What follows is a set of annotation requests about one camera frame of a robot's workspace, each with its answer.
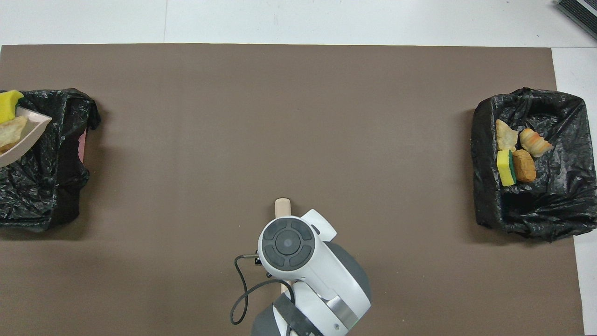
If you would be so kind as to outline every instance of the black cable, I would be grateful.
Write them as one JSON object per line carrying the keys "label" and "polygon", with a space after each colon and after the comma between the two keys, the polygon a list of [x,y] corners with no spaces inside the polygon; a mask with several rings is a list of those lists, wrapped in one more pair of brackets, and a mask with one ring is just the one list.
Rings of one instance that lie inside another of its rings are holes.
{"label": "black cable", "polygon": [[[280,280],[280,279],[272,279],[272,280],[267,280],[261,283],[258,283],[257,285],[253,286],[251,289],[247,290],[247,283],[245,281],[245,277],[242,275],[241,269],[238,267],[238,260],[239,259],[243,259],[243,258],[255,258],[254,255],[240,255],[237,256],[234,259],[234,266],[236,267],[236,270],[238,271],[238,275],[241,277],[241,281],[242,281],[242,288],[244,289],[244,293],[238,298],[238,300],[236,300],[236,302],[234,303],[234,305],[232,306],[232,309],[230,310],[230,322],[234,325],[237,325],[239,323],[242,322],[242,320],[245,319],[245,315],[247,314],[247,308],[249,305],[248,302],[248,297],[249,294],[254,292],[255,290],[257,290],[258,288],[261,288],[265,285],[269,285],[270,283],[281,283],[284,286],[286,286],[286,288],[288,289],[288,292],[290,293],[290,302],[292,302],[294,304],[294,290],[293,288],[284,280]],[[234,321],[234,311],[236,310],[236,307],[238,306],[239,303],[241,303],[242,300],[245,300],[245,307],[242,311],[242,316],[240,319],[238,319],[238,321]]]}

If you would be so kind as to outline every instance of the black trash bag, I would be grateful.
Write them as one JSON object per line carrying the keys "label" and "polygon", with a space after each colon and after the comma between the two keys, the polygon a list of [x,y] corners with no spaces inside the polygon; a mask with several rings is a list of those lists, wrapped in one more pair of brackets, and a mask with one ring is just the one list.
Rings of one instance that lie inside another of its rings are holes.
{"label": "black trash bag", "polygon": [[89,171],[79,137],[97,128],[96,103],[76,89],[22,91],[19,106],[52,118],[34,146],[0,168],[0,227],[45,231],[79,215],[79,191]]}
{"label": "black trash bag", "polygon": [[[497,119],[514,130],[531,128],[553,145],[534,159],[535,181],[501,185]],[[581,98],[522,88],[486,99],[473,116],[470,151],[477,224],[548,242],[597,227],[593,148]]]}

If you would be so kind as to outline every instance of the white tray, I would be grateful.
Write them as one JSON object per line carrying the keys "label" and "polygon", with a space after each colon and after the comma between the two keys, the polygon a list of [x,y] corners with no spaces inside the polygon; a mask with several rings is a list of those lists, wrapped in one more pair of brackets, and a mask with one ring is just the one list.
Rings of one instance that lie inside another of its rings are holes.
{"label": "white tray", "polygon": [[9,149],[6,153],[0,155],[0,167],[7,166],[17,161],[27,151],[33,147],[35,142],[39,139],[45,130],[45,127],[52,120],[47,115],[43,115],[37,112],[30,111],[21,107],[17,107],[15,111],[17,117],[21,115],[27,116],[29,121],[23,129],[23,138],[17,143],[16,146]]}

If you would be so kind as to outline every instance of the white tile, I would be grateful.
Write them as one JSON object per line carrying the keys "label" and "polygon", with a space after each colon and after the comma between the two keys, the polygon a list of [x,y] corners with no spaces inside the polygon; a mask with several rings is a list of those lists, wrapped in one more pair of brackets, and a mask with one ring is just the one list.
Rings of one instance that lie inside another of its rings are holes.
{"label": "white tile", "polygon": [[165,41],[597,46],[552,0],[169,0]]}
{"label": "white tile", "polygon": [[2,0],[0,44],[163,42],[166,0]]}
{"label": "white tile", "polygon": [[[584,99],[593,148],[597,144],[597,48],[553,49],[558,90]],[[584,333],[597,335],[597,231],[574,237]]]}

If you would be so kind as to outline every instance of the brown mat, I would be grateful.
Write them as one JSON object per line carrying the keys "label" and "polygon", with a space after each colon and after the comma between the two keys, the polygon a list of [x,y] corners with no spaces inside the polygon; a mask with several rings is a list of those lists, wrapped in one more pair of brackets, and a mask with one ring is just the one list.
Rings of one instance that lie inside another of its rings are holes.
{"label": "brown mat", "polygon": [[582,334],[573,240],[474,222],[472,110],[524,86],[555,89],[549,49],[3,46],[1,88],[76,87],[104,120],[79,219],[1,233],[0,334],[248,335],[279,286],[232,326],[232,260],[278,197],[367,271],[352,335]]}

